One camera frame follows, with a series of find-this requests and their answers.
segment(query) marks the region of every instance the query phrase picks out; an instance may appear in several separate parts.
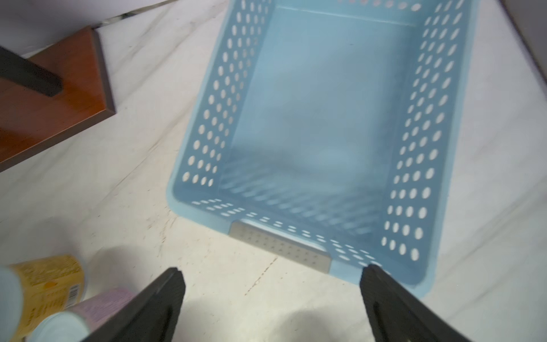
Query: wooden board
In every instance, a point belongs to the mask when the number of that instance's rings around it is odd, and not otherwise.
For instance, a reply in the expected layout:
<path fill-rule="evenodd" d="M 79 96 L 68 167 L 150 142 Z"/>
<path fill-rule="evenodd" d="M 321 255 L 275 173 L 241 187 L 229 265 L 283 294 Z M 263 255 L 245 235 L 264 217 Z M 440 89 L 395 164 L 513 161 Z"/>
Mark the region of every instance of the wooden board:
<path fill-rule="evenodd" d="M 47 97 L 0 79 L 0 171 L 115 114 L 98 35 L 84 28 L 29 58 L 59 75 Z"/>

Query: white table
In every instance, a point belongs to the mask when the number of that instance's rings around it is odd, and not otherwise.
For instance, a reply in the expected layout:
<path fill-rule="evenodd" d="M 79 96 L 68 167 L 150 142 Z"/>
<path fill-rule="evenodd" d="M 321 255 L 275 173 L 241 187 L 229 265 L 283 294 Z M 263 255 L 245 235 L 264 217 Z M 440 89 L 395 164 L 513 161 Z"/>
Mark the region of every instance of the white table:
<path fill-rule="evenodd" d="M 357 286 L 174 215 L 167 180 L 227 1 L 99 29 L 118 114 L 0 173 L 0 263 L 75 252 L 92 296 L 168 266 L 175 341 L 370 341 Z M 424 302 L 475 341 L 545 340 L 547 100 L 482 0 L 438 272 Z"/>

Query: basket bottom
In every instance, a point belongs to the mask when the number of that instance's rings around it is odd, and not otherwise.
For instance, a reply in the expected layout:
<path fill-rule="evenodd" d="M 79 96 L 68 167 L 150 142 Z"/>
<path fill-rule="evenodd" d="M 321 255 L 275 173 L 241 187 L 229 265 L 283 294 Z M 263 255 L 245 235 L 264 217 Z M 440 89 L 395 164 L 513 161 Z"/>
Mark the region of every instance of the basket bottom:
<path fill-rule="evenodd" d="M 364 238 L 380 213 L 414 29 L 277 8 L 220 191 Z"/>

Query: can label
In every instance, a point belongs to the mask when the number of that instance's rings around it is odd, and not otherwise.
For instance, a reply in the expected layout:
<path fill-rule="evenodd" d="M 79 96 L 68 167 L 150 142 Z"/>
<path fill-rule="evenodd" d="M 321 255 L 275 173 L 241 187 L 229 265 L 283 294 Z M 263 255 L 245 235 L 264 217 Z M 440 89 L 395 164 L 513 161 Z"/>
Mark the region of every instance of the can label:
<path fill-rule="evenodd" d="M 115 288 L 84 300 L 68 311 L 83 318 L 89 330 L 94 331 L 123 309 L 134 297 L 135 294 L 129 290 Z"/>
<path fill-rule="evenodd" d="M 21 281 L 23 312 L 15 338 L 30 334 L 46 317 L 82 299 L 84 270 L 70 255 L 10 265 Z"/>

